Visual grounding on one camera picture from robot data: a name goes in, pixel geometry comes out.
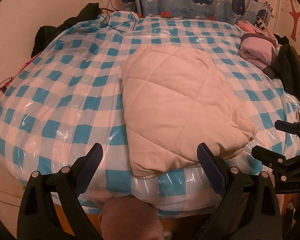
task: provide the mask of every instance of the quilted cushion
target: quilted cushion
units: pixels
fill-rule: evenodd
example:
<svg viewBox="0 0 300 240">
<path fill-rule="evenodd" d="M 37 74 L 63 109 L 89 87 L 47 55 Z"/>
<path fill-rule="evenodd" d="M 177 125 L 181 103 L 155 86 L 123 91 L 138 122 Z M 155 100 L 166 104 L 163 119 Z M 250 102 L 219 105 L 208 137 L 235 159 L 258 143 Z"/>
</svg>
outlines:
<svg viewBox="0 0 300 240">
<path fill-rule="evenodd" d="M 227 159 L 256 128 L 209 55 L 199 49 L 142 46 L 122 64 L 130 164 L 136 176 L 199 166 L 197 146 Z"/>
</svg>

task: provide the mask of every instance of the blue and white checkered fabric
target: blue and white checkered fabric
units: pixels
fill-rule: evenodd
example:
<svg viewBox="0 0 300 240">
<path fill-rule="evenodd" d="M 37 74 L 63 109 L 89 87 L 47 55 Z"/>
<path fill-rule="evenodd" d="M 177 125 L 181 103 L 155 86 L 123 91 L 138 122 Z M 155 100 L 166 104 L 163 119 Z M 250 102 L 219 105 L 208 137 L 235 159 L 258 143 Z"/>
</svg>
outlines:
<svg viewBox="0 0 300 240">
<path fill-rule="evenodd" d="M 210 54 L 259 131 L 229 165 L 260 172 L 263 166 L 249 155 L 257 144 L 287 157 L 300 154 L 299 139 L 274 128 L 277 119 L 296 121 L 300 104 L 283 91 L 280 80 L 271 81 L 237 55 L 240 29 L 208 20 L 135 17 L 136 24 L 130 12 L 112 14 L 109 24 L 121 31 L 106 26 L 102 17 L 71 27 L 13 81 L 0 101 L 0 157 L 21 182 L 26 184 L 34 170 L 47 174 L 72 165 L 99 142 L 105 157 L 79 197 L 88 213 L 122 195 L 152 203 L 162 217 L 207 213 L 220 201 L 201 168 L 152 179 L 131 175 L 120 66 L 141 44 Z"/>
</svg>

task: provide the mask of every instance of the plastic sheet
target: plastic sheet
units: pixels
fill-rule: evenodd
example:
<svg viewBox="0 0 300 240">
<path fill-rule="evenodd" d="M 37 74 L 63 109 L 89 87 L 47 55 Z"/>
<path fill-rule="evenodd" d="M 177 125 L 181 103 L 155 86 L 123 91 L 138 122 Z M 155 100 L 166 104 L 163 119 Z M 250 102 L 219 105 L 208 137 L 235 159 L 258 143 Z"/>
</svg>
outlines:
<svg viewBox="0 0 300 240">
<path fill-rule="evenodd" d="M 228 165 L 251 174 L 267 170 L 250 155 L 255 145 L 287 158 L 300 154 L 299 139 L 274 128 L 277 119 L 296 121 L 300 104 L 283 91 L 280 80 L 271 81 L 236 54 L 240 29 L 208 20 L 134 16 L 136 24 L 129 12 L 112 14 L 109 24 L 119 31 L 103 18 L 70 28 L 12 82 L 0 101 L 0 157 L 22 183 L 34 170 L 47 174 L 72 165 L 98 142 L 104 158 L 79 197 L 86 212 L 98 213 L 110 198 L 123 195 L 151 203 L 162 217 L 213 211 L 221 197 L 200 167 L 152 179 L 131 174 L 120 65 L 140 44 L 173 44 L 210 54 L 259 131 Z M 58 196 L 53 197 L 57 203 Z"/>
</svg>

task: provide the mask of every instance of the wall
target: wall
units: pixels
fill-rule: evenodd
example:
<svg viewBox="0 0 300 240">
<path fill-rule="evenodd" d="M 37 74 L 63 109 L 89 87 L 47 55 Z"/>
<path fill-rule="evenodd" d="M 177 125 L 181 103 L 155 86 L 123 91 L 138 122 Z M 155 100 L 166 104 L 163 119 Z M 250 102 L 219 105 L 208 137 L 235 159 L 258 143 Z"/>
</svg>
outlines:
<svg viewBox="0 0 300 240">
<path fill-rule="evenodd" d="M 121 0 L 111 0 L 121 9 Z M 42 25 L 58 26 L 89 2 L 106 8 L 108 0 L 2 0 L 0 3 L 0 82 L 15 75 L 30 59 Z M 15 236 L 23 186 L 0 162 L 0 219 Z"/>
<path fill-rule="evenodd" d="M 121 0 L 111 0 L 122 8 Z M 58 26 L 89 2 L 106 8 L 108 0 L 2 0 L 0 3 L 0 82 L 30 59 L 34 38 L 43 25 Z"/>
<path fill-rule="evenodd" d="M 300 4 L 297 0 L 277 0 L 272 13 L 269 30 L 281 37 L 287 36 L 289 43 L 300 55 Z"/>
</svg>

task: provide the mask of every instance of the black cable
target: black cable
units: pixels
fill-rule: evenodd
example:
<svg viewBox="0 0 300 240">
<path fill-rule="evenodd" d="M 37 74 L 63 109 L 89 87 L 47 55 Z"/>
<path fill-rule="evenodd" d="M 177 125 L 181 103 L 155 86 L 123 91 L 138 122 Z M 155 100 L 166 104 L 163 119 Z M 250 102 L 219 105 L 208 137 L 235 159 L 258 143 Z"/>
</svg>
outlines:
<svg viewBox="0 0 300 240">
<path fill-rule="evenodd" d="M 119 10 L 117 10 L 116 8 L 113 7 L 111 0 L 109 0 L 109 1 L 110 1 L 110 3 L 111 3 L 112 8 L 113 8 L 115 11 L 118 12 Z"/>
<path fill-rule="evenodd" d="M 116 8 L 114 8 L 114 6 L 112 5 L 112 2 L 111 2 L 111 0 L 109 0 L 108 1 L 108 4 L 107 4 L 107 8 L 106 8 L 106 10 L 107 10 L 107 15 L 108 15 L 108 21 L 106 21 L 107 22 L 107 25 L 108 26 L 110 26 L 109 25 L 109 20 L 110 20 L 110 16 L 109 16 L 109 9 L 108 9 L 108 6 L 109 6 L 109 2 L 110 2 L 110 4 L 111 4 L 111 6 L 112 6 L 112 8 L 115 10 L 115 11 L 119 11 L 119 10 L 117 10 Z M 132 14 L 132 16 L 134 17 L 134 20 L 135 20 L 135 22 L 134 22 L 134 26 L 133 26 L 133 28 L 132 28 L 132 31 L 134 31 L 134 28 L 135 28 L 135 26 L 136 26 L 136 24 L 137 24 L 137 19 L 136 19 L 136 17 L 133 15 L 133 13 L 130 11 L 130 13 Z"/>
<path fill-rule="evenodd" d="M 100 16 L 103 18 L 103 19 L 105 19 L 106 20 L 106 22 L 107 22 L 107 19 L 102 15 L 102 14 L 100 14 Z M 113 28 L 114 30 L 117 30 L 117 31 L 119 31 L 119 32 L 123 32 L 123 33 L 126 33 L 125 31 L 122 31 L 122 30 L 119 30 L 119 29 L 116 29 L 116 28 L 114 28 L 114 27 L 112 27 L 111 25 L 109 25 L 108 23 L 106 23 L 106 25 L 107 26 L 109 26 L 109 27 L 111 27 L 111 28 Z"/>
<path fill-rule="evenodd" d="M 108 20 L 106 21 L 107 25 L 109 24 L 109 21 L 110 21 L 110 16 L 109 16 L 109 11 L 108 11 L 109 2 L 110 2 L 110 0 L 108 1 L 108 4 L 107 4 L 107 15 L 108 15 Z"/>
<path fill-rule="evenodd" d="M 134 27 L 136 26 L 136 24 L 137 24 L 137 18 L 133 15 L 133 13 L 132 12 L 130 12 L 131 14 L 132 14 L 132 16 L 134 17 L 134 20 L 135 20 L 135 22 L 134 22 L 134 26 L 133 26 L 133 28 L 132 28 L 132 31 L 134 30 Z"/>
<path fill-rule="evenodd" d="M 100 10 L 107 10 L 107 11 L 109 11 L 109 12 L 115 12 L 114 10 L 107 9 L 107 8 L 100 8 Z"/>
</svg>

